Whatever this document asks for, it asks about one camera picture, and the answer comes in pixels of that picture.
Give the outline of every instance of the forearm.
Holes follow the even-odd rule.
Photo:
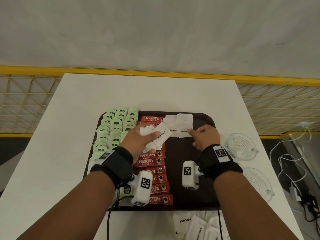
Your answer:
[[[93,239],[114,193],[109,176],[102,171],[92,172],[18,240]]]
[[[213,185],[231,240],[298,239],[243,174],[223,173]]]

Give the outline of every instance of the clear glass plate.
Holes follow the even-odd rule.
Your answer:
[[[243,175],[266,202],[271,200],[274,192],[270,181],[262,172],[255,168],[243,168]]]
[[[234,133],[226,140],[226,147],[235,159],[250,161],[258,154],[258,150],[250,137],[242,133]]]

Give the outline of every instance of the wire mesh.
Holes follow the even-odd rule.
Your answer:
[[[61,76],[0,75],[0,133],[34,133]],[[320,87],[243,84],[239,91],[259,135],[320,131]]]

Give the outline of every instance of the tray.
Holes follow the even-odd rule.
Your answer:
[[[158,116],[165,117],[166,115],[177,115],[183,112],[160,112],[160,111],[139,111],[138,121],[141,120],[141,116]],[[211,117],[203,113],[185,113],[193,115],[193,129],[197,129],[205,124],[209,124],[215,127],[214,121]],[[102,120],[102,116],[99,118],[98,126]],[[182,164],[184,161],[192,160],[198,163],[198,159],[201,156],[201,152],[192,146],[192,137],[186,137],[178,139],[177,137],[169,137],[165,142],[166,158],[164,160],[167,172],[167,178],[170,184],[170,193],[173,195],[173,205],[146,205],[144,207],[139,206],[122,206],[115,207],[113,211],[195,211],[195,210],[217,210],[219,207],[218,199],[214,192],[212,180],[204,176],[199,177],[199,188],[197,190],[186,189],[182,186]],[[93,153],[91,147],[89,158]]]

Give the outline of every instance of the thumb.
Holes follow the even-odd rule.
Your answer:
[[[187,129],[187,132],[190,136],[192,136],[193,138],[196,138],[197,135],[199,134],[199,132],[195,131],[194,129]]]
[[[155,131],[151,134],[143,136],[144,144],[147,145],[151,141],[154,141],[155,139],[157,139],[159,136],[160,136],[160,131]]]

